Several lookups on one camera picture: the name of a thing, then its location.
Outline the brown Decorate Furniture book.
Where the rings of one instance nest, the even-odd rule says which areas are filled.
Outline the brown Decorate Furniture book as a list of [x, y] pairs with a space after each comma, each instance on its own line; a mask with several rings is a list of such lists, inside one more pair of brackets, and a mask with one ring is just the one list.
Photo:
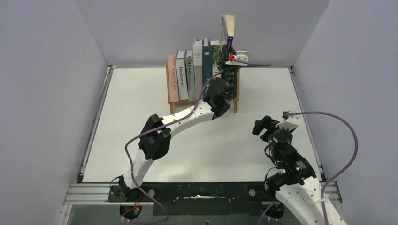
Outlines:
[[178, 50], [176, 54], [176, 75], [180, 100], [188, 100], [185, 54], [186, 50]]

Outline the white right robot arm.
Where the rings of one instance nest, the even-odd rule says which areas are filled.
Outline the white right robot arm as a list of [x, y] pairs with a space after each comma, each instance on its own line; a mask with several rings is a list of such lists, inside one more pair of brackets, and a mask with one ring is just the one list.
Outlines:
[[265, 179], [264, 194], [280, 201], [303, 225], [345, 225], [329, 197], [321, 193], [315, 170], [292, 145], [292, 133], [300, 123], [296, 115], [283, 121], [265, 116], [255, 122], [252, 134], [268, 143], [265, 154], [278, 169]]

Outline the pink Warm Chord book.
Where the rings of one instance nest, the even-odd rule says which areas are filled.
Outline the pink Warm Chord book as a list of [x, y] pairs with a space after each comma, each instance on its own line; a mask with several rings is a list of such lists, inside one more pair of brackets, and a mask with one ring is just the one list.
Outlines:
[[179, 101], [175, 54], [168, 55], [168, 93], [170, 102]]

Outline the grey magazine-style book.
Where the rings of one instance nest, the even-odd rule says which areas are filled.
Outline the grey magazine-style book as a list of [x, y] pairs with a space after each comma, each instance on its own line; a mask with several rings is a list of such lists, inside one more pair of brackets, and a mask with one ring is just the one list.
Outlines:
[[193, 50], [186, 51], [185, 67], [186, 67], [186, 76], [187, 76], [188, 100], [195, 101], [196, 98], [195, 98]]

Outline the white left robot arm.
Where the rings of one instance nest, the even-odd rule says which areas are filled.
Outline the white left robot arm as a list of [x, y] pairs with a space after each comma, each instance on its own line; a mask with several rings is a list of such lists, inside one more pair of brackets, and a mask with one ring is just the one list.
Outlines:
[[168, 153], [174, 136], [199, 123], [215, 120], [229, 110], [230, 103], [237, 97], [237, 73], [241, 68], [233, 64], [234, 55], [233, 47], [221, 47], [219, 73], [206, 82], [201, 93], [203, 98], [194, 106], [169, 116], [154, 114], [148, 118], [136, 137], [139, 140], [137, 154], [135, 157], [128, 155], [130, 167], [119, 177], [118, 186], [127, 199], [142, 185], [152, 163]]

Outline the large grey white book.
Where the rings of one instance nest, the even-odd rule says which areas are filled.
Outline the large grey white book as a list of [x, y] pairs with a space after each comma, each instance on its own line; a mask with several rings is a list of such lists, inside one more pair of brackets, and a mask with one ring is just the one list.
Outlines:
[[195, 98], [200, 99], [200, 93], [203, 88], [203, 72], [202, 72], [202, 47], [203, 39], [195, 39], [193, 42], [193, 65], [194, 65], [194, 82], [195, 82]]

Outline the purple book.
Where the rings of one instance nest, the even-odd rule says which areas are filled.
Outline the purple book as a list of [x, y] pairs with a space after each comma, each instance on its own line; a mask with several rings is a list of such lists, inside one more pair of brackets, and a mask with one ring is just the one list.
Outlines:
[[227, 53], [231, 51], [233, 38], [235, 36], [235, 16], [223, 14], [221, 16], [221, 38], [220, 45]]

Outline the white booklet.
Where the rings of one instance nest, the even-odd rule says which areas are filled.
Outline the white booklet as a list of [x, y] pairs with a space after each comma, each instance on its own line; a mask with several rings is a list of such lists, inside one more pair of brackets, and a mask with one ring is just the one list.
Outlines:
[[210, 42], [211, 46], [211, 54], [212, 54], [212, 75], [215, 75], [219, 72], [218, 69], [218, 61], [220, 58], [220, 41], [213, 40]]

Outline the wooden book rack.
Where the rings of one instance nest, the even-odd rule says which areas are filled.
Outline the wooden book rack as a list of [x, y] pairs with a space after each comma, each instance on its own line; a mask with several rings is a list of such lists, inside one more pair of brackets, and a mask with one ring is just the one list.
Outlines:
[[[179, 79], [179, 72], [176, 66], [176, 59], [169, 58], [166, 63], [166, 77], [167, 77], [167, 90], [168, 90], [168, 103], [170, 108], [170, 113], [173, 114], [175, 112], [174, 105], [176, 104], [195, 104], [195, 100], [188, 100], [188, 99], [180, 99], [179, 98], [179, 91], [178, 91], [178, 84], [177, 81]], [[237, 103], [239, 102], [239, 88], [240, 88], [240, 74], [236, 72], [237, 84], [236, 90], [237, 95], [231, 101], [233, 112], [237, 112]]]

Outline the teal book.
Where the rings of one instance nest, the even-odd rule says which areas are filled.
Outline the teal book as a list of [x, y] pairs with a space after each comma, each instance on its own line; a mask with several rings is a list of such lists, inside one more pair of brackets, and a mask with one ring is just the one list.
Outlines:
[[202, 69], [203, 69], [203, 85], [212, 76], [212, 48], [208, 38], [203, 39], [202, 47]]

